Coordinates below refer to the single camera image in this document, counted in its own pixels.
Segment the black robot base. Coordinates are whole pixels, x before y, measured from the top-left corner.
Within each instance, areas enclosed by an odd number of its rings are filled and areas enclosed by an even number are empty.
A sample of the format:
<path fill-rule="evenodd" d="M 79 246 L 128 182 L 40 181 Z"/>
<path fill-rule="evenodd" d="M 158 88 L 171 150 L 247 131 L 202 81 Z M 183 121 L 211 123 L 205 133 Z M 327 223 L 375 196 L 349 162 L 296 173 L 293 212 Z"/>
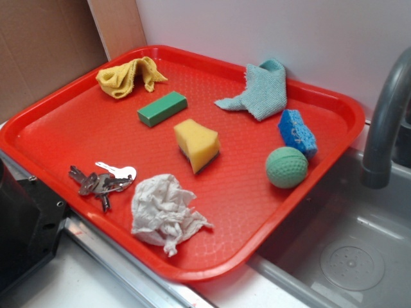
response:
<path fill-rule="evenodd" d="M 1 295 L 55 257 L 66 213 L 43 181 L 17 180 L 1 163 Z"/>

